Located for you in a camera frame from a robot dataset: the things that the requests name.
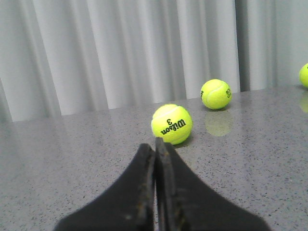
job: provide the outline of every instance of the white curtain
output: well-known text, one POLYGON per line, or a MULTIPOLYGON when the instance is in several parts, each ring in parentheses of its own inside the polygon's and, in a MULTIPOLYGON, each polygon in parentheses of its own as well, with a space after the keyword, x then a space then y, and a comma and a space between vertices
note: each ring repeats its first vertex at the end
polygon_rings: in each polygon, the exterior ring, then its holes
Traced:
POLYGON ((0 0, 0 121, 298 84, 306 0, 0 0))

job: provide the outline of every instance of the gray speckled surface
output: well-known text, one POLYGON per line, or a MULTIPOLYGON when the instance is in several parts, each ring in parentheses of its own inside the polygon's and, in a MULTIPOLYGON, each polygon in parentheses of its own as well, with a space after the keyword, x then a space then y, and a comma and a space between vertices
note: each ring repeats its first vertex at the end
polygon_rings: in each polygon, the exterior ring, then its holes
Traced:
MULTIPOLYGON (((300 86, 237 93, 217 113, 200 99, 177 101, 194 121, 177 151, 204 182, 274 231, 306 231, 308 114, 300 102, 308 108, 300 86)), ((150 122, 160 105, 1 124, 0 230, 52 230, 101 194, 140 143, 154 147, 150 122)))

